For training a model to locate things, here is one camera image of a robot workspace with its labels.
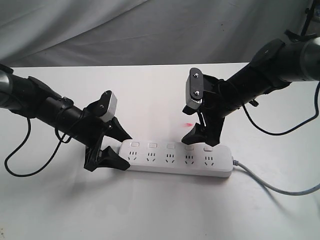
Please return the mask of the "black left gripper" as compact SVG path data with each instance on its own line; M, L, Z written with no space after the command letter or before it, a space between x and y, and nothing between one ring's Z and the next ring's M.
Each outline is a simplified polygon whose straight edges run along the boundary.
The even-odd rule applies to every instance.
M87 141L85 143L84 168L90 172L98 168L126 171L130 167L130 163L120 157L111 147L102 150L101 146L104 136L120 143L131 140L132 137L123 129L117 117L114 116L108 122L103 122L99 118L99 114L102 113L99 108L99 100L90 103L83 109L84 118L80 123L80 128L84 130Z

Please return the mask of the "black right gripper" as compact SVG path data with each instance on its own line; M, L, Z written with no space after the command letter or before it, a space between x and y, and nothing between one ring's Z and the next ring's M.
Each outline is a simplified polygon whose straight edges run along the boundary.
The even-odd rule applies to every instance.
M214 147L220 143L225 117L242 106L242 77L233 75L227 80L203 74L203 98L200 107L193 110L185 104L182 112L198 115L198 123L181 142L192 145L205 142Z

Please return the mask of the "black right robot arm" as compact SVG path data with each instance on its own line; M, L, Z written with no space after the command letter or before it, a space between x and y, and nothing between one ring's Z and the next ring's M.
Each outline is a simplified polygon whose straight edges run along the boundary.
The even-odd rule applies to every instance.
M197 114L199 122L182 138L186 145L205 143L214 147L226 116L258 106L257 97L288 87L293 82L319 82L320 37L285 31L289 42L277 38L264 45L252 60L227 80L193 67L185 86L186 115Z

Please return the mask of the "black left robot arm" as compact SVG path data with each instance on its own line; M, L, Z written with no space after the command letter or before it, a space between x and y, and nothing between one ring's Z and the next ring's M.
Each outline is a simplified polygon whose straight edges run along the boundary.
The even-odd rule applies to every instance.
M103 138L119 142L131 139L115 116L117 98L110 90L79 109L74 102L53 91L39 79L23 78L14 74L12 68L0 66L0 107L31 119L38 119L54 128L60 144L71 139L85 145L84 168L112 168L125 171L130 167L110 146L101 149Z

